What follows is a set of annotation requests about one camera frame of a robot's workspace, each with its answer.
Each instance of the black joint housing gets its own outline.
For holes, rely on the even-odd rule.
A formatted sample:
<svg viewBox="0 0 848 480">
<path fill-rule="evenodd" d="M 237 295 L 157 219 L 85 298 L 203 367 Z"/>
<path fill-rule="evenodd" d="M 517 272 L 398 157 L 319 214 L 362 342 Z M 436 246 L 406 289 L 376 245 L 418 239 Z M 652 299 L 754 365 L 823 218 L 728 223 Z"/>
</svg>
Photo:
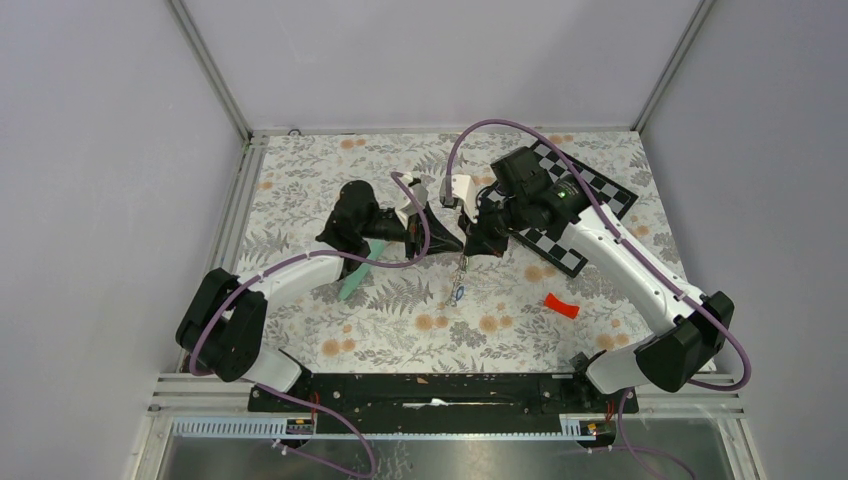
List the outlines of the black joint housing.
<svg viewBox="0 0 848 480">
<path fill-rule="evenodd" d="M 362 237 L 362 232 L 379 210 L 380 205 L 374 197 L 374 189 L 368 182 L 348 182 L 339 192 L 339 200 L 324 225 L 324 231 L 315 239 L 340 252 L 367 257 L 371 249 Z M 360 264 L 361 262 L 346 258 L 342 277 L 353 273 Z"/>
<path fill-rule="evenodd" d="M 177 328 L 177 343 L 193 351 L 212 316 L 240 285 L 238 277 L 223 268 L 207 273 Z M 200 363 L 225 382 L 247 373 L 259 355 L 267 307 L 262 293 L 242 292 L 228 308 L 230 319 L 218 320 L 198 352 Z"/>
<path fill-rule="evenodd" d="M 519 147 L 491 165 L 498 179 L 498 191 L 527 203 L 549 189 L 553 182 L 548 172 L 528 147 Z"/>
<path fill-rule="evenodd" d="M 730 328 L 733 301 L 723 292 L 704 300 L 702 306 L 725 328 Z M 719 333 L 697 310 L 680 318 L 677 326 L 636 349 L 636 363 L 657 387 L 680 390 L 724 346 Z"/>
</svg>

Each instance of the red object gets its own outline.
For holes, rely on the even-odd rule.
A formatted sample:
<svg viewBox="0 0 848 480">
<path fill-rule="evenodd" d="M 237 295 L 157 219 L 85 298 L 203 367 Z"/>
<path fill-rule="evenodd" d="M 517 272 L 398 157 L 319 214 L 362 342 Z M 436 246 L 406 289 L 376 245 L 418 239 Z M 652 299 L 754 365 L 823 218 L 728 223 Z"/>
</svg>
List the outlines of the red object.
<svg viewBox="0 0 848 480">
<path fill-rule="evenodd" d="M 547 298 L 545 298 L 545 306 L 550 308 L 551 310 L 561 313 L 566 317 L 574 320 L 577 318 L 577 314 L 580 312 L 580 307 L 577 305 L 569 305 L 560 299 L 556 298 L 553 293 L 549 293 Z"/>
</svg>

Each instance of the small keychain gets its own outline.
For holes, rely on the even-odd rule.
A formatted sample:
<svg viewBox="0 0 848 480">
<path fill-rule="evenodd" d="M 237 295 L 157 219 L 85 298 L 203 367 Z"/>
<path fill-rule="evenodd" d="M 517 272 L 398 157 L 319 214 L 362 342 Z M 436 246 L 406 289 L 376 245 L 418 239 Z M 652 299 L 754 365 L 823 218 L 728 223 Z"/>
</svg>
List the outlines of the small keychain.
<svg viewBox="0 0 848 480">
<path fill-rule="evenodd" d="M 453 280 L 453 288 L 451 288 L 450 298 L 448 298 L 448 301 L 445 302 L 445 305 L 455 307 L 456 302 L 459 301 L 465 294 L 465 286 L 462 284 L 462 279 L 465 277 L 465 272 L 467 271 L 468 257 L 466 257 L 463 252 L 459 257 L 459 268 L 456 269 L 456 277 Z"/>
</svg>

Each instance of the glass panel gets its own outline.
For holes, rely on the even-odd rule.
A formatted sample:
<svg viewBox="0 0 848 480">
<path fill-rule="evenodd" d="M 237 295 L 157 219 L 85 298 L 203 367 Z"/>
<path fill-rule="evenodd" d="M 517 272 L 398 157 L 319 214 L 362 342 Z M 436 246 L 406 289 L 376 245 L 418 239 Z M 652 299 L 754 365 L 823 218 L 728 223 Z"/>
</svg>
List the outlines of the glass panel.
<svg viewBox="0 0 848 480">
<path fill-rule="evenodd" d="M 664 450 L 689 464 L 700 478 L 733 478 L 721 435 L 706 419 L 627 420 L 634 445 Z M 380 462 L 377 478 L 449 479 L 652 479 L 628 452 L 578 452 L 572 441 L 385 440 L 373 442 Z M 313 440 L 302 447 L 348 468 L 368 470 L 355 440 Z M 670 479 L 688 479 L 669 460 L 646 456 Z M 345 479 L 315 462 L 282 457 L 267 440 L 174 437 L 160 480 Z"/>
</svg>

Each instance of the cable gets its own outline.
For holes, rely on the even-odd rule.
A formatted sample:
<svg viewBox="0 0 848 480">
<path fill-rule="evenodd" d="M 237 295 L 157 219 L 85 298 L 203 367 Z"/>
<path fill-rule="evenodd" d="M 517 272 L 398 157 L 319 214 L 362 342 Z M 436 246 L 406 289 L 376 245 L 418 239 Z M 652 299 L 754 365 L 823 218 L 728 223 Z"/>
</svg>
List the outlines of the cable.
<svg viewBox="0 0 848 480">
<path fill-rule="evenodd" d="M 560 160 L 562 160 L 565 163 L 565 166 L 568 167 L 568 171 L 571 172 L 572 175 L 574 175 L 574 178 L 577 180 L 577 183 L 580 184 L 580 188 L 586 193 L 586 196 L 589 197 L 589 202 L 591 202 L 592 208 L 601 218 L 601 221 L 604 223 L 604 226 L 610 232 L 612 232 L 616 240 L 620 240 L 621 245 L 624 245 L 624 248 L 626 248 L 627 251 L 629 251 L 630 254 L 633 255 L 637 260 L 639 260 L 639 263 L 641 263 L 642 266 L 644 266 L 649 272 L 651 272 L 651 274 L 657 280 L 659 280 L 660 283 L 662 283 L 669 290 L 671 290 L 677 298 L 683 300 L 684 302 L 686 302 L 687 305 L 689 305 L 695 311 L 703 315 L 704 318 L 706 318 L 707 321 L 709 321 L 716 328 L 716 330 L 718 330 L 719 333 L 724 335 L 727 341 L 730 342 L 731 345 L 733 345 L 733 348 L 736 350 L 736 353 L 739 354 L 739 358 L 742 360 L 742 378 L 740 378 L 738 382 L 732 385 L 713 385 L 711 383 L 702 382 L 699 380 L 689 380 L 690 384 L 720 392 L 734 392 L 748 384 L 748 382 L 751 380 L 751 360 L 748 358 L 748 354 L 745 352 L 745 349 L 742 348 L 742 344 L 739 343 L 736 337 L 734 337 L 733 334 L 731 334 L 730 331 L 724 325 L 722 325 L 721 322 L 719 322 L 718 319 L 716 319 L 712 313 L 710 313 L 697 301 L 689 298 L 686 295 L 686 292 L 678 288 L 677 285 L 674 284 L 674 282 L 672 282 L 668 277 L 663 275 L 663 273 L 660 272 L 657 267 L 655 267 L 651 263 L 651 261 L 648 260 L 648 258 L 642 254 L 642 252 L 640 252 L 632 243 L 630 243 L 629 240 L 621 238 L 621 232 L 615 227 L 614 222 L 610 220 L 606 216 L 604 211 L 601 209 L 601 204 L 595 197 L 595 193 L 589 187 L 589 184 L 586 183 L 586 180 L 584 180 L 583 177 L 580 175 L 580 172 L 577 171 L 577 169 L 574 167 L 574 164 L 571 162 L 571 160 L 569 160 L 569 158 L 565 156 L 565 154 L 562 153 L 562 151 L 556 145 L 554 145 L 553 142 L 548 140 L 541 133 L 520 123 L 499 118 L 481 120 L 475 123 L 474 125 L 471 125 L 470 127 L 466 128 L 465 131 L 460 134 L 459 138 L 456 139 L 456 142 L 454 142 L 453 148 L 451 148 L 450 155 L 448 156 L 448 165 L 445 169 L 445 193 L 447 198 L 452 198 L 451 170 L 453 169 L 453 162 L 456 160 L 456 154 L 459 151 L 460 144 L 462 144 L 463 140 L 465 140 L 465 137 L 467 137 L 471 132 L 485 125 L 506 125 L 508 127 L 513 127 L 515 129 L 521 130 L 522 132 L 525 132 L 537 138 L 546 147 L 556 152 Z"/>
<path fill-rule="evenodd" d="M 309 394 L 309 401 L 312 402 L 312 403 L 321 405 L 321 395 L 319 395 L 318 392 L 313 392 L 313 393 Z M 310 415 L 311 415 L 310 418 L 312 419 L 312 428 L 313 429 L 315 428 L 315 412 L 316 411 L 317 411 L 317 409 L 313 408 L 312 411 L 310 412 Z"/>
<path fill-rule="evenodd" d="M 686 470 L 686 472 L 693 479 L 698 478 L 697 475 L 695 474 L 695 471 L 692 470 L 692 468 L 689 465 L 686 465 L 686 463 L 683 460 L 675 457 L 674 455 L 672 455 L 668 452 L 664 452 L 662 450 L 659 450 L 659 449 L 656 449 L 656 448 L 650 448 L 650 447 L 633 447 L 633 450 L 636 451 L 636 452 L 639 452 L 639 453 L 647 453 L 648 455 L 656 455 L 658 457 L 667 458 L 667 459 L 671 460 L 672 462 L 680 465 L 680 468 Z M 564 455 L 576 455 L 576 454 L 584 453 L 584 452 L 590 453 L 590 454 L 595 454 L 595 453 L 604 453 L 604 452 L 626 452 L 626 451 L 628 451 L 627 447 L 609 446 L 609 447 L 606 447 L 606 448 L 592 448 L 592 449 L 586 449 L 586 450 L 584 450 L 584 449 L 570 450 L 568 452 L 565 452 Z"/>
<path fill-rule="evenodd" d="M 667 477 L 665 475 L 662 475 L 660 472 L 654 470 L 653 468 L 651 468 L 650 465 L 648 465 L 644 460 L 642 460 L 639 457 L 639 455 L 636 454 L 637 452 L 639 452 L 640 450 L 644 450 L 644 451 L 652 450 L 652 452 L 648 452 L 648 453 L 654 453 L 656 455 L 661 455 L 663 457 L 666 457 L 666 458 L 672 460 L 674 463 L 680 465 L 684 470 L 686 470 L 689 473 L 689 476 L 692 477 L 692 480 L 697 480 L 698 476 L 695 475 L 695 471 L 692 470 L 692 467 L 690 467 L 689 465 L 686 465 L 682 460 L 680 460 L 677 457 L 674 457 L 670 453 L 663 452 L 662 450 L 647 449 L 647 448 L 644 448 L 644 447 L 634 447 L 633 445 L 630 444 L 630 439 L 627 438 L 627 433 L 624 431 L 624 403 L 627 401 L 627 396 L 630 395 L 630 392 L 632 392 L 632 391 L 633 391 L 633 387 L 626 388 L 624 390 L 624 394 L 621 396 L 621 402 L 619 402 L 619 405 L 618 405 L 618 432 L 621 434 L 621 439 L 624 440 L 624 446 L 618 447 L 618 449 L 628 450 L 630 452 L 630 454 L 633 455 L 633 458 L 636 459 L 637 462 L 639 462 L 639 465 L 641 465 L 642 468 L 644 468 L 648 473 L 650 473 L 651 475 L 655 476 L 656 478 L 658 478 L 660 480 L 667 480 Z"/>
<path fill-rule="evenodd" d="M 416 213 L 418 213 L 418 217 L 421 219 L 421 226 L 424 228 L 424 245 L 421 248 L 421 251 L 418 253 L 418 255 L 416 255 L 412 259 L 407 260 L 405 262 L 386 263 L 386 262 L 380 262 L 380 261 L 377 261 L 377 260 L 370 260 L 370 259 L 367 259 L 367 258 L 364 258 L 364 257 L 360 257 L 358 255 L 353 255 L 353 254 L 346 253 L 346 252 L 340 252 L 340 251 L 337 251 L 337 250 L 318 250 L 318 251 L 315 251 L 315 252 L 311 252 L 309 254 L 301 253 L 300 255 L 295 255 L 295 256 L 287 258 L 287 259 L 285 259 L 285 260 L 283 260 L 283 261 L 281 261 L 281 262 L 279 262 L 275 265 L 272 265 L 271 267 L 269 267 L 267 270 L 265 270 L 261 274 L 254 275 L 253 277 L 249 278 L 244 283 L 239 285 L 239 287 L 236 288 L 235 290 L 233 290 L 233 292 L 227 297 L 227 299 L 224 300 L 224 302 L 221 304 L 221 306 L 218 307 L 218 310 L 216 310 L 215 314 L 212 315 L 212 318 L 209 320 L 209 323 L 206 325 L 206 328 L 203 329 L 203 332 L 200 334 L 200 337 L 197 339 L 197 343 L 195 343 L 194 349 L 192 349 L 192 351 L 191 351 L 191 358 L 189 359 L 189 364 L 188 364 L 189 365 L 189 371 L 195 376 L 204 376 L 204 375 L 209 375 L 211 373 L 211 372 L 201 371 L 200 369 L 197 368 L 197 356 L 200 353 L 200 350 L 203 348 L 203 344 L 206 343 L 206 339 L 209 338 L 209 334 L 212 332 L 212 329 L 215 328 L 215 324 L 218 323 L 218 321 L 221 319 L 221 316 L 224 314 L 224 312 L 227 310 L 227 308 L 229 308 L 229 306 L 232 305 L 232 303 L 235 301 L 235 299 L 238 298 L 238 296 L 241 295 L 242 292 L 244 292 L 245 290 L 250 288 L 252 285 L 254 285 L 258 282 L 261 282 L 265 277 L 268 277 L 268 276 L 272 275 L 273 273 L 275 273 L 275 272 L 277 272 L 277 271 L 279 271 L 279 270 L 281 270 L 281 269 L 283 269 L 283 268 L 285 268 L 289 265 L 300 262 L 302 260 L 307 260 L 311 257 L 320 257 L 320 256 L 335 256 L 335 257 L 349 258 L 351 260 L 356 260 L 358 262 L 367 263 L 369 265 L 374 265 L 376 267 L 383 267 L 383 268 L 403 268 L 403 267 L 408 267 L 410 265 L 414 265 L 414 264 L 418 263 L 419 261 L 421 261 L 421 259 L 423 259 L 425 255 L 427 255 L 427 250 L 430 249 L 430 224 L 427 222 L 427 216 L 424 214 L 424 207 L 415 198 L 415 194 L 412 193 L 412 190 L 410 190 L 409 187 L 407 187 L 403 183 L 403 180 L 401 180 L 401 176 L 402 176 L 401 173 L 392 172 L 390 174 L 390 176 L 392 177 L 392 180 L 394 180 L 394 182 L 398 185 L 398 187 L 400 187 L 401 191 L 403 191 L 403 193 L 409 198 L 409 200 L 412 202 L 412 205 L 415 206 L 415 211 L 416 211 Z M 271 388 L 267 385 L 256 384 L 256 386 L 258 388 L 265 390 L 268 393 L 271 393 L 272 395 L 276 395 L 276 396 L 282 398 L 283 400 L 286 400 L 286 401 L 289 401 L 289 402 L 292 402 L 292 403 L 296 403 L 298 405 L 303 405 L 303 406 L 308 407 L 308 408 L 314 408 L 316 410 L 320 410 L 324 413 L 327 413 L 328 415 L 333 416 L 334 418 L 336 418 L 337 420 L 342 422 L 347 428 L 350 429 L 350 431 L 354 435 L 356 435 L 357 438 L 359 438 L 359 441 L 362 442 L 362 446 L 365 447 L 365 452 L 368 454 L 368 459 L 371 462 L 371 471 L 369 473 L 365 473 L 365 474 L 359 473 L 359 472 L 354 472 L 353 470 L 349 470 L 349 469 L 347 469 L 347 468 L 345 468 L 341 465 L 338 465 L 336 463 L 333 463 L 333 462 L 331 462 L 327 459 L 317 457 L 315 455 L 312 455 L 312 454 L 309 454 L 309 453 L 306 453 L 306 452 L 301 452 L 297 449 L 291 449 L 291 450 L 286 449 L 285 450 L 286 452 L 291 451 L 295 455 L 299 455 L 301 457 L 308 458 L 310 460 L 314 460 L 318 463 L 326 465 L 326 466 L 328 466 L 332 469 L 335 469 L 339 472 L 345 473 L 347 475 L 352 475 L 352 476 L 357 477 L 357 478 L 373 478 L 374 475 L 377 474 L 377 461 L 374 458 L 374 452 L 371 450 L 371 446 L 368 445 L 368 442 L 365 440 L 365 437 L 362 435 L 362 433 L 360 433 L 359 430 L 357 430 L 356 427 L 354 427 L 353 424 L 350 423 L 341 414 L 333 411 L 330 408 L 327 408 L 327 407 L 324 407 L 324 406 L 321 406 L 321 405 L 318 405 L 318 404 L 315 404 L 315 403 L 307 402 L 307 401 L 301 400 L 299 398 L 292 397 L 291 395 L 287 395 L 283 392 L 278 392 L 277 390 L 274 390 L 273 388 Z"/>
<path fill-rule="evenodd" d="M 312 455 L 311 453 L 302 452 L 302 451 L 300 451 L 299 449 L 296 449 L 296 448 L 286 449 L 286 450 L 284 450 L 285 452 L 287 452 L 287 453 L 291 452 L 291 453 L 293 453 L 293 454 L 295 454 L 299 457 L 314 460 L 314 461 L 316 461 L 316 462 L 318 462 L 322 465 L 326 465 L 326 466 L 332 468 L 333 470 L 337 470 L 337 471 L 342 472 L 346 475 L 350 475 L 350 476 L 353 476 L 353 477 L 356 477 L 356 478 L 374 478 L 374 476 L 377 475 L 377 459 L 374 457 L 374 451 L 371 449 L 371 446 L 368 445 L 368 441 L 362 435 L 362 432 L 360 432 L 355 426 L 353 426 L 353 424 L 350 423 L 350 421 L 348 419 L 344 418 L 340 413 L 338 413 L 338 412 L 336 412 L 332 409 L 329 409 L 325 406 L 318 405 L 317 403 L 307 402 L 306 400 L 301 400 L 297 397 L 292 397 L 291 395 L 285 394 L 283 392 L 279 392 L 279 391 L 274 390 L 273 388 L 271 388 L 267 385 L 262 385 L 261 383 L 257 383 L 256 388 L 261 388 L 262 390 L 265 390 L 266 392 L 268 392 L 272 395 L 276 395 L 276 396 L 278 396 L 278 397 L 280 397 L 283 400 L 286 400 L 288 402 L 296 403 L 298 405 L 301 405 L 301 406 L 304 406 L 304 407 L 307 407 L 307 408 L 314 408 L 316 410 L 320 410 L 320 411 L 322 411 L 326 414 L 331 415 L 336 420 L 342 422 L 344 424 L 344 426 L 346 426 L 351 431 L 351 433 L 356 435 L 356 438 L 358 438 L 359 441 L 362 443 L 362 445 L 365 447 L 365 453 L 368 454 L 368 461 L 371 462 L 371 471 L 369 471 L 368 473 L 356 472 L 356 471 L 350 470 L 349 468 L 343 467 L 343 466 L 341 466 L 337 463 L 333 463 L 333 462 L 327 460 L 326 458 L 321 458 L 319 456 Z"/>
<path fill-rule="evenodd" d="M 609 423 L 612 420 L 612 417 L 615 415 L 615 401 L 610 399 L 607 400 L 607 414 L 604 416 L 604 422 Z"/>
</svg>

